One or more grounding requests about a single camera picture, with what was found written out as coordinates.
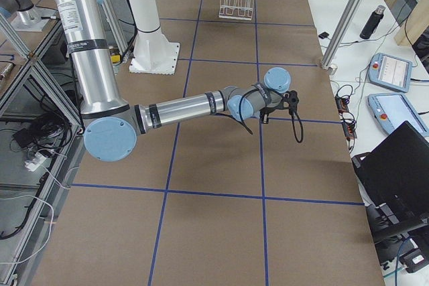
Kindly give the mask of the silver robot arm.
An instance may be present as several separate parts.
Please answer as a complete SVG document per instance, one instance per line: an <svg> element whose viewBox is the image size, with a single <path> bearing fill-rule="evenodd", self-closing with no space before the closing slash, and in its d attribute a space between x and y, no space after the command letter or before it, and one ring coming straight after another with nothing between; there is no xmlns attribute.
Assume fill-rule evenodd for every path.
<svg viewBox="0 0 429 286"><path fill-rule="evenodd" d="M271 68L262 82L246 89L228 86L149 106L131 106L119 93L97 0L55 2L84 99L84 145L101 161L123 159L132 152L139 135L188 119L222 115L243 123L257 115L266 123L276 110L296 115L298 95L290 89L291 77L283 68Z"/></svg>

